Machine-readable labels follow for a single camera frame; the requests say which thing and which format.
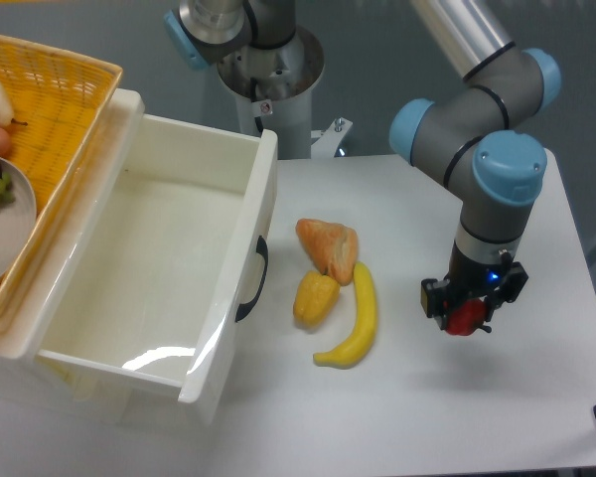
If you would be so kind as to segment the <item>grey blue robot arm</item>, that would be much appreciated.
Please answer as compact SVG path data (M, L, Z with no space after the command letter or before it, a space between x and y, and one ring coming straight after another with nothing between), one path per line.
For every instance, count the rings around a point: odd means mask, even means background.
M447 274L421 283L421 305L444 332L487 330L527 275L516 254L547 165L544 148L517 126L558 95L556 61L520 50L482 1L417 1L414 9L465 89L437 104L407 103L391 149L462 203ZM194 70L216 67L246 134L274 131L283 159L311 158L311 92L324 69L317 39L291 1L183 1L165 28Z

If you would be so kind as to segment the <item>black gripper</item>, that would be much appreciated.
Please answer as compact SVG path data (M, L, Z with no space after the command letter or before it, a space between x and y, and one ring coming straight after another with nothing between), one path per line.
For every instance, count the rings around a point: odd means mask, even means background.
M471 298L485 296L485 323L489 323L496 310L505 303L514 303L522 292L528 275L522 264L500 261L481 263L468 257L453 243L445 279L426 278L420 285L420 303L425 316L433 319L440 330L448 328L448 303L462 303Z

